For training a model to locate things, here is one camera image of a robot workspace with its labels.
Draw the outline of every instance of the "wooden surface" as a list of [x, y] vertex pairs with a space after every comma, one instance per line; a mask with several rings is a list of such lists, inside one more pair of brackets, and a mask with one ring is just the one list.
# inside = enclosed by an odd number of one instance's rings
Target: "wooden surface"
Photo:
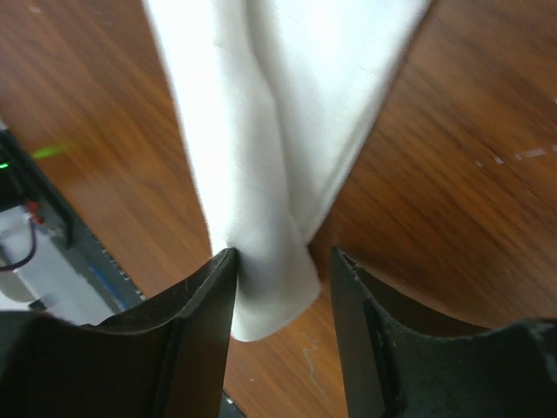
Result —
[[[557, 316], [557, 3], [439, 0], [311, 249], [495, 327]], [[138, 0], [3, 0], [0, 117], [153, 295], [209, 257]], [[327, 285], [280, 333], [233, 341], [248, 416], [346, 416]]]

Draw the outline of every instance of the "wood grain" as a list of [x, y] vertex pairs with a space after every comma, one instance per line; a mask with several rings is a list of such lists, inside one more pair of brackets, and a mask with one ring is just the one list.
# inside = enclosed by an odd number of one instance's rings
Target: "wood grain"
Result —
[[[494, 327], [557, 316], [557, 3], [439, 0], [311, 250]], [[4, 0], [0, 117], [148, 295], [209, 257], [138, 0]], [[248, 416], [346, 416], [328, 286], [289, 327], [232, 342]]]

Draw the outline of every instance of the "white fabric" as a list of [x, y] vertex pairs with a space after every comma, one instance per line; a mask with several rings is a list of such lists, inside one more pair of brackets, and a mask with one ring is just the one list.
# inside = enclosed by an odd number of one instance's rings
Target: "white fabric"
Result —
[[214, 253], [241, 253], [232, 336], [319, 294], [306, 244], [429, 0], [144, 0]]

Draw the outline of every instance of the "folded white cloth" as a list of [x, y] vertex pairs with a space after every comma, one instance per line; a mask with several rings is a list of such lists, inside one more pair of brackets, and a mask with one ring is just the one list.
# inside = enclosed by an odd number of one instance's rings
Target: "folded white cloth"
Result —
[[232, 336], [319, 294], [325, 218], [429, 0], [144, 0], [213, 252], [241, 254]]

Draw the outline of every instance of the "wooden table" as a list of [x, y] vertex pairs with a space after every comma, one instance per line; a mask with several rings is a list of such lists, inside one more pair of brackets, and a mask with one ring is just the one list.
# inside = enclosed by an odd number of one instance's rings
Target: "wooden table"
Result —
[[[147, 295], [209, 258], [138, 0], [3, 0], [0, 116]], [[346, 415], [330, 245], [462, 320], [557, 316], [556, 174], [557, 3], [439, 0], [312, 242], [323, 294], [233, 341], [226, 391], [249, 416]]]

